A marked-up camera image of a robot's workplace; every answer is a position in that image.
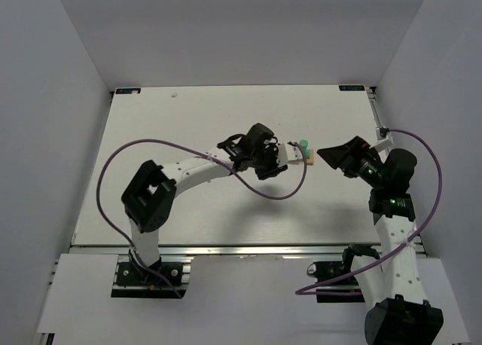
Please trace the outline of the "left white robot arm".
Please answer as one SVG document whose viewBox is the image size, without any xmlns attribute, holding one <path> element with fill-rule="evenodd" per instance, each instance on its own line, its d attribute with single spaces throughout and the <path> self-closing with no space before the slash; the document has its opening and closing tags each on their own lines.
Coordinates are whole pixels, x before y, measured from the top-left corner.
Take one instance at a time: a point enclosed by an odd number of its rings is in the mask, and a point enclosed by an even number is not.
<svg viewBox="0 0 482 345">
<path fill-rule="evenodd" d="M 176 163 L 145 161 L 121 196 L 130 220 L 133 260 L 152 268 L 160 262 L 159 229 L 169 218 L 175 198 L 214 179 L 254 169 L 260 180 L 288 169 L 295 147 L 279 143 L 274 133 L 257 123 L 247 134 L 236 134 L 212 149 Z"/>
</svg>

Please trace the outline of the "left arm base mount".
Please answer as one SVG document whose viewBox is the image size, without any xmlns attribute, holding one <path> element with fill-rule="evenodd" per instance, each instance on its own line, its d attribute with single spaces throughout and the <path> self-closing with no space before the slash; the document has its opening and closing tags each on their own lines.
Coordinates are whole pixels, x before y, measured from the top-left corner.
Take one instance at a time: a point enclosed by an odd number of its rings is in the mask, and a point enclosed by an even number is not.
<svg viewBox="0 0 482 345">
<path fill-rule="evenodd" d="M 130 253 L 121 255 L 111 285 L 112 298 L 176 299 L 185 296 L 192 258 L 160 256 L 146 270 Z"/>
</svg>

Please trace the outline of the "green cylinder block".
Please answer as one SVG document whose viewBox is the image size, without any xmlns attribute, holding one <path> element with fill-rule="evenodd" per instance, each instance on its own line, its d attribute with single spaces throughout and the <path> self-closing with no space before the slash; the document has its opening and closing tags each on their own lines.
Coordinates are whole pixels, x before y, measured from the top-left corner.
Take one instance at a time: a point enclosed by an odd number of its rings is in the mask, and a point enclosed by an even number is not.
<svg viewBox="0 0 482 345">
<path fill-rule="evenodd" d="M 307 151 L 307 150 L 308 150 L 308 145 L 309 145 L 309 143 L 308 143 L 307 140 L 305 140 L 305 139 L 300 140 L 300 141 L 299 141 L 299 145 L 300 145 L 300 147 L 302 148 L 303 151 Z"/>
</svg>

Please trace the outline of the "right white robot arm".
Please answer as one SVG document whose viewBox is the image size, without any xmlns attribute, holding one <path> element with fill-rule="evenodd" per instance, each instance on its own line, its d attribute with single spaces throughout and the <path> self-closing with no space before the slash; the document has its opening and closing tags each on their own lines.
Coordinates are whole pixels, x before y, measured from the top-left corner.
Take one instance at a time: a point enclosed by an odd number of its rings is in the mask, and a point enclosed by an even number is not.
<svg viewBox="0 0 482 345">
<path fill-rule="evenodd" d="M 442 310 L 429 303 L 410 235 L 415 211 L 408 193 L 417 165 L 411 152 L 396 148 L 382 160 L 378 150 L 356 136 L 347 143 L 321 148 L 317 154 L 348 178 L 371 186 L 368 207 L 382 253 L 351 245 L 343 253 L 340 273 L 355 272 L 368 306 L 365 340 L 369 344 L 432 344 L 444 324 Z"/>
</svg>

